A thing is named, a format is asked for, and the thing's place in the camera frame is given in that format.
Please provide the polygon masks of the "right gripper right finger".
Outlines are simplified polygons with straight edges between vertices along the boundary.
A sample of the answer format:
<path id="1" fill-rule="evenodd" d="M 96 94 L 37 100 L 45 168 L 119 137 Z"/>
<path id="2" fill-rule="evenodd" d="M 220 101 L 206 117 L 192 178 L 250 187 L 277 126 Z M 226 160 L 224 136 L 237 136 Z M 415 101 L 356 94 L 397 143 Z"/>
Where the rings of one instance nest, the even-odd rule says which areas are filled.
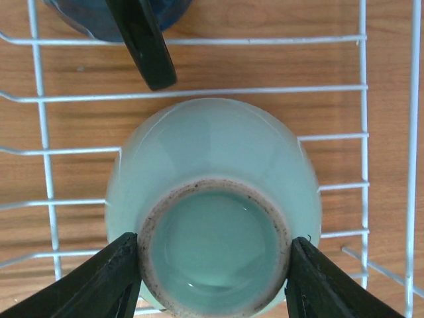
<path id="1" fill-rule="evenodd" d="M 401 317 L 363 289 L 308 239 L 291 244 L 285 288 L 290 317 Z"/>

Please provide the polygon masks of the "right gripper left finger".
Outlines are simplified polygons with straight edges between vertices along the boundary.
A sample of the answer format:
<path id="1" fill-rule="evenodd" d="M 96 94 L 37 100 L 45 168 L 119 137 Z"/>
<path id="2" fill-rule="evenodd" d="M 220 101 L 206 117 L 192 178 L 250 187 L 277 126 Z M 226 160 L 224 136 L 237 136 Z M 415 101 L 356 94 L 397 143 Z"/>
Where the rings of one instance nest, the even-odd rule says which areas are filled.
<path id="1" fill-rule="evenodd" d="M 133 317 L 140 291 L 137 235 L 124 233 L 2 317 Z"/>

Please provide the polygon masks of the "light green bowl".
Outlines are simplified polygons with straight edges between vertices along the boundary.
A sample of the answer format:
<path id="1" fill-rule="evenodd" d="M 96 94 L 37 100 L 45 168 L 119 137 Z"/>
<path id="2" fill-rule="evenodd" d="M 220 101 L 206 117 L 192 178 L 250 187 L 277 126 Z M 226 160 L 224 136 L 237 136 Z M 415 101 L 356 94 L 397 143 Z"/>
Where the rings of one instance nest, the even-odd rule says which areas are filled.
<path id="1" fill-rule="evenodd" d="M 284 300 L 292 240 L 321 236 L 300 142 L 248 103 L 167 107 L 123 146 L 109 180 L 109 241 L 136 233 L 140 296 L 178 317 L 254 317 Z"/>

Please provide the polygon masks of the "dark blue mug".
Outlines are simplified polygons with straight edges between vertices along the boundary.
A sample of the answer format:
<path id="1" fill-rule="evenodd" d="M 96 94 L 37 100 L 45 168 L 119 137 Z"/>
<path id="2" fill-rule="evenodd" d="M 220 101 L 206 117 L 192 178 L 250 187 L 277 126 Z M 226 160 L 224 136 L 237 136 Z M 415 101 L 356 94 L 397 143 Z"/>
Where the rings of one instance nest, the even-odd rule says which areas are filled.
<path id="1" fill-rule="evenodd" d="M 177 83 L 162 33 L 181 19 L 191 0 L 49 0 L 44 4 L 87 36 L 124 43 L 150 90 Z"/>

